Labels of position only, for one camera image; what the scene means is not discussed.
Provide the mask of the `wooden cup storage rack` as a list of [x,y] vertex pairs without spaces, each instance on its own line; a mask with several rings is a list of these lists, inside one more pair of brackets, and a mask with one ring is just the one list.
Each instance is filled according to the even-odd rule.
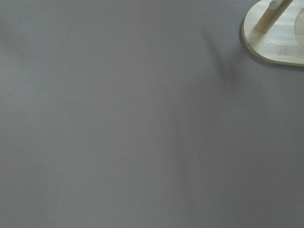
[[242,25],[247,48],[263,61],[304,66],[304,2],[261,0],[247,12]]

